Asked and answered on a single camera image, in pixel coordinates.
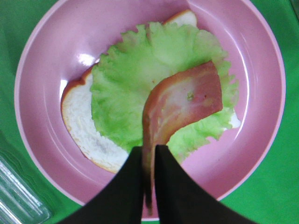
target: plate rim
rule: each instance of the plate rim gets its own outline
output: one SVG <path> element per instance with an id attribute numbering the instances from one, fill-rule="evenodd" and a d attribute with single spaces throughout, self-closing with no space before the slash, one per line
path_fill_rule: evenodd
<path id="1" fill-rule="evenodd" d="M 71 195 L 69 192 L 67 192 L 66 190 L 64 190 L 62 187 L 60 187 L 60 185 L 53 180 L 49 174 L 46 172 L 46 170 L 41 166 L 41 164 L 39 163 L 39 161 L 36 159 L 36 157 L 33 154 L 33 151 L 26 139 L 26 134 L 25 131 L 23 129 L 22 126 L 22 119 L 21 119 L 21 114 L 20 114 L 20 102 L 19 102 L 19 94 L 20 94 L 20 85 L 21 85 L 21 74 L 23 71 L 23 66 L 25 64 L 26 58 L 27 58 L 27 54 L 28 54 L 28 50 L 30 49 L 32 43 L 34 42 L 36 36 L 38 35 L 39 31 L 42 29 L 43 25 L 51 18 L 51 16 L 66 2 L 68 2 L 69 0 L 58 0 L 48 11 L 47 13 L 41 18 L 41 20 L 36 24 L 35 28 L 33 29 L 31 35 L 29 36 L 25 47 L 22 51 L 19 63 L 18 63 L 18 67 L 17 67 L 17 72 L 16 72 L 16 78 L 15 78 L 15 84 L 14 84 L 14 109 L 15 109 L 15 116 L 16 116 L 16 120 L 17 120 L 17 125 L 18 125 L 18 129 L 19 132 L 21 134 L 21 138 L 22 141 L 25 145 L 25 148 L 27 150 L 27 152 L 30 155 L 30 158 L 32 159 L 32 161 L 34 162 L 34 164 L 38 167 L 38 169 L 40 170 L 40 172 L 42 173 L 43 176 L 46 177 L 46 179 L 56 188 L 58 189 L 61 193 L 63 193 L 64 195 L 66 195 L 68 198 L 70 198 L 71 200 L 73 200 L 74 202 L 80 204 L 80 205 L 84 205 L 85 203 L 83 203 L 82 201 L 80 201 L 79 199 L 77 199 L 75 196 Z M 235 191 L 239 186 L 241 186 L 253 173 L 254 171 L 257 169 L 257 167 L 261 164 L 261 162 L 264 160 L 265 156 L 267 155 L 267 153 L 269 152 L 274 139 L 278 133 L 282 118 L 283 118 L 283 114 L 284 114 L 284 108 L 285 108 L 285 97 L 286 97 L 286 78 L 285 78 L 285 66 L 284 66 L 284 61 L 283 61 L 283 57 L 282 57 L 282 53 L 280 51 L 278 42 L 275 38 L 275 35 L 273 33 L 273 31 L 271 30 L 268 22 L 266 21 L 266 19 L 263 17 L 263 15 L 259 12 L 259 10 L 255 7 L 255 5 L 250 1 L 250 0 L 241 0 L 241 2 L 250 10 L 252 11 L 252 13 L 257 17 L 257 19 L 261 22 L 263 28 L 265 29 L 266 33 L 269 35 L 269 38 L 271 40 L 271 44 L 273 46 L 273 49 L 275 50 L 276 53 L 276 58 L 278 59 L 278 64 L 279 64 L 279 68 L 280 68 L 280 78 L 281 78 L 281 99 L 280 99 L 280 107 L 279 107 L 279 113 L 278 113 L 278 117 L 276 120 L 276 125 L 275 128 L 273 129 L 271 138 L 268 141 L 267 147 L 264 149 L 262 155 L 260 156 L 259 160 L 256 161 L 255 165 L 252 167 L 252 169 L 234 186 L 232 187 L 229 191 L 227 191 L 225 194 L 221 195 L 220 197 L 217 198 L 217 200 L 222 200 L 223 198 L 225 198 L 226 196 L 228 196 L 229 194 L 231 194 L 233 191 Z M 155 221 L 158 219 L 146 219 L 148 221 Z"/>

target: pink plate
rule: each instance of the pink plate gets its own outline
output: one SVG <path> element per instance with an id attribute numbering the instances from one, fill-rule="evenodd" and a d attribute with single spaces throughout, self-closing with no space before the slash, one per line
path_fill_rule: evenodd
<path id="1" fill-rule="evenodd" d="M 60 99 L 120 33 L 147 21 L 164 21 L 190 8 L 199 28 L 215 34 L 229 52 L 240 81 L 236 113 L 242 124 L 200 148 L 182 164 L 219 200 L 240 186 L 267 154 L 285 104 L 285 71 L 275 37 L 249 0 L 60 0 L 30 36 L 18 66 L 15 111 L 31 158 L 61 192 L 88 202 L 113 174 L 86 159 L 66 130 Z M 157 219 L 143 216 L 144 220 Z"/>

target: green surface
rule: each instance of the green surface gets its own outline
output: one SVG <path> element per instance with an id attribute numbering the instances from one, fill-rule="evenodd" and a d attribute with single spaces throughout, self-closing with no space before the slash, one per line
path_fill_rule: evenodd
<path id="1" fill-rule="evenodd" d="M 56 0 L 0 1 L 0 155 L 52 212 L 56 223 L 80 206 L 56 190 L 30 159 L 14 115 L 14 79 L 25 43 Z M 285 113 L 278 135 L 254 174 L 222 201 L 259 222 L 299 223 L 299 23 L 287 0 L 252 0 L 271 26 L 286 70 Z"/>

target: bacon slice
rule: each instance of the bacon slice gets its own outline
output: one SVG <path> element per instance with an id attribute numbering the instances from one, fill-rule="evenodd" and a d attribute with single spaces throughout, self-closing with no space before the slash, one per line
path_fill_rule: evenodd
<path id="1" fill-rule="evenodd" d="M 221 84 L 212 61 L 178 72 L 151 91 L 142 115 L 142 165 L 149 212 L 156 145 L 166 145 L 178 129 L 220 110 Z"/>

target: lettuce leaf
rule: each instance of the lettuce leaf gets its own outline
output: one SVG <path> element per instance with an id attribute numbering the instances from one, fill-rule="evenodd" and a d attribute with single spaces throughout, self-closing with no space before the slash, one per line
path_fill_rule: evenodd
<path id="1" fill-rule="evenodd" d="M 137 25 L 122 34 L 93 67 L 92 116 L 97 131 L 130 152 L 142 145 L 142 111 L 150 91 L 164 78 L 212 60 L 221 79 L 223 110 L 178 130 L 168 146 L 182 161 L 198 147 L 230 129 L 238 82 L 217 38 L 191 25 Z"/>

